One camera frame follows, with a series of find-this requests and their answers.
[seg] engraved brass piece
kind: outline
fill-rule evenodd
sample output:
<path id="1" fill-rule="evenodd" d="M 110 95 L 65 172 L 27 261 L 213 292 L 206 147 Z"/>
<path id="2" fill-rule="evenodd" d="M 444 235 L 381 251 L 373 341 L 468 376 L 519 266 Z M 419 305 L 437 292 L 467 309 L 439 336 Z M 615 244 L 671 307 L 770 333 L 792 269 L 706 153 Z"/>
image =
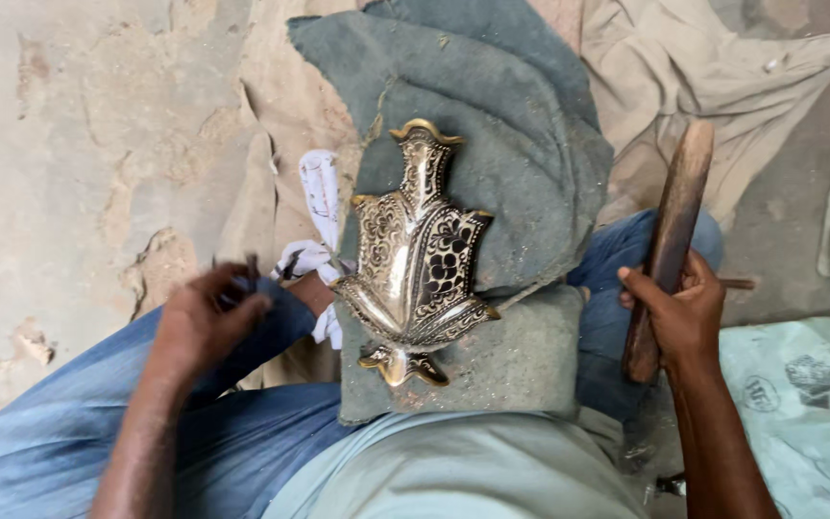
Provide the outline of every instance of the engraved brass piece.
<path id="1" fill-rule="evenodd" d="M 378 369 L 383 380 L 394 388 L 411 379 L 412 375 L 418 375 L 432 386 L 450 384 L 450 379 L 434 365 L 430 354 L 426 353 L 407 353 L 398 348 L 379 345 L 373 353 L 362 353 L 358 365 Z"/>
<path id="2" fill-rule="evenodd" d="M 402 184 L 380 197 L 352 199 L 360 220 L 358 271 L 332 289 L 387 347 L 431 352 L 500 319 L 472 293 L 476 248 L 491 215 L 463 212 L 442 194 L 447 163 L 463 138 L 444 136 L 424 119 L 389 133 L 402 149 Z M 362 357 L 365 364 L 376 366 Z"/>

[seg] gray fabric pad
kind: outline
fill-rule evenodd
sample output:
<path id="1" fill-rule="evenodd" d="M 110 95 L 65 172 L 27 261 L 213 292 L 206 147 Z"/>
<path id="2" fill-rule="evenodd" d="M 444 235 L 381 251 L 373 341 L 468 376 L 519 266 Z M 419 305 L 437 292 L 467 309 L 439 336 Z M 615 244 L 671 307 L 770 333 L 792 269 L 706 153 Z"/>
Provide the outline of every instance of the gray fabric pad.
<path id="1" fill-rule="evenodd" d="M 444 193 L 462 209 L 494 215 L 478 249 L 475 291 L 481 297 L 504 301 L 578 265 L 605 200 L 612 149 L 599 133 L 581 62 L 532 7 L 522 0 L 394 0 L 372 3 L 363 12 L 294 18 L 289 26 L 293 45 L 336 87 L 363 139 L 356 193 L 381 195 L 398 188 L 402 155 L 388 129 L 421 117 L 445 135 L 467 139 L 452 161 Z M 357 219 L 350 215 L 340 258 L 356 259 L 357 234 Z M 563 299 L 577 297 L 574 289 L 553 290 L 574 294 Z M 432 390 L 436 406 L 556 410 L 553 395 L 559 395 L 561 409 L 569 405 L 572 387 L 564 381 L 574 380 L 581 305 L 551 313 L 518 307 L 557 304 L 552 297 L 539 298 L 525 299 L 502 321 L 479 325 L 435 354 L 442 369 L 454 368 L 448 374 L 456 379 L 467 370 L 457 364 L 467 355 L 457 348 L 467 343 L 470 352 L 485 345 L 499 359 L 508 348 L 521 348 L 526 355 L 509 358 L 507 369 L 490 362 L 481 368 L 489 372 L 479 373 L 477 365 L 472 375 L 503 386 L 521 383 L 523 396 L 506 405 L 473 393 L 490 385 L 445 391 L 452 385 Z M 552 319 L 539 317 L 544 315 Z M 377 371 L 357 368 L 360 347 L 371 338 L 350 314 L 340 312 L 339 321 L 342 419 L 361 421 L 389 408 L 428 410 L 423 399 L 388 395 Z M 532 375 L 545 365 L 560 368 Z M 357 391 L 367 386 L 373 391 Z M 553 394 L 557 387 L 562 389 Z M 413 380 L 395 393 L 429 390 Z"/>

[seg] wooden handle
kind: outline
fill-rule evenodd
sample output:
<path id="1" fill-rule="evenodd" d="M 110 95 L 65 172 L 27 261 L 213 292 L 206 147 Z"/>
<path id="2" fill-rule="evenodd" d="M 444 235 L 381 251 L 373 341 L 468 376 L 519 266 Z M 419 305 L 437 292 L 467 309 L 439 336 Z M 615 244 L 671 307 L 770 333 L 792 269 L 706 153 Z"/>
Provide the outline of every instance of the wooden handle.
<path id="1" fill-rule="evenodd" d="M 674 152 L 661 195 L 643 273 L 669 294 L 678 291 L 681 268 L 694 236 L 713 158 L 713 134 L 713 125 L 707 121 L 694 121 L 687 126 Z M 622 365 L 626 376 L 637 383 L 651 382 L 659 369 L 659 347 L 652 337 L 648 310 L 640 301 L 633 307 Z"/>

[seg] forearm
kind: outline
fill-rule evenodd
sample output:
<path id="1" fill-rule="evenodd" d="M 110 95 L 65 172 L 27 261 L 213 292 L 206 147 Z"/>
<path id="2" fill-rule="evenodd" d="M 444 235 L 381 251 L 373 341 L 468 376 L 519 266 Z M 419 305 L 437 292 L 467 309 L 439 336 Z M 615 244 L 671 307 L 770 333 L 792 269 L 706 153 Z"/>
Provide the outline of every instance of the forearm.
<path id="1" fill-rule="evenodd" d="M 687 475 L 688 515 L 779 517 L 719 363 L 669 368 Z"/>
<path id="2" fill-rule="evenodd" d="M 101 476 L 91 517 L 166 517 L 172 511 L 175 430 L 187 382 L 146 364 Z"/>

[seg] blue jeans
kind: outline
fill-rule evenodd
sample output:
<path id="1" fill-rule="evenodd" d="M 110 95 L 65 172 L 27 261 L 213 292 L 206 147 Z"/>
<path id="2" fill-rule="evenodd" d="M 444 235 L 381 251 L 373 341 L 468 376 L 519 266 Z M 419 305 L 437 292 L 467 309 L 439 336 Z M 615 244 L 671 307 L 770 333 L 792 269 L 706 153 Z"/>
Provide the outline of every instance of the blue jeans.
<path id="1" fill-rule="evenodd" d="M 631 312 L 620 306 L 623 290 L 617 269 L 643 263 L 652 239 L 657 211 L 642 210 L 591 235 L 582 263 L 566 277 L 572 286 L 586 286 L 591 301 L 578 324 L 578 374 L 575 398 L 621 423 L 635 417 L 648 385 L 629 382 L 620 359 Z M 691 247 L 717 270 L 722 263 L 722 233 L 713 217 L 700 211 Z"/>
<path id="2" fill-rule="evenodd" d="M 642 262 L 653 211 L 595 232 L 570 284 L 587 286 L 576 394 L 616 419 L 635 413 L 643 388 L 623 380 L 629 312 L 617 303 L 617 268 Z M 695 247 L 714 266 L 720 231 L 701 215 Z M 337 421 L 338 384 L 300 384 L 218 398 L 316 324 L 289 292 L 261 283 L 275 301 L 264 323 L 196 384 L 178 428 L 175 515 L 258 517 L 297 470 L 355 431 Z M 139 379 L 161 310 L 127 325 L 0 411 L 0 516 L 84 515 Z"/>

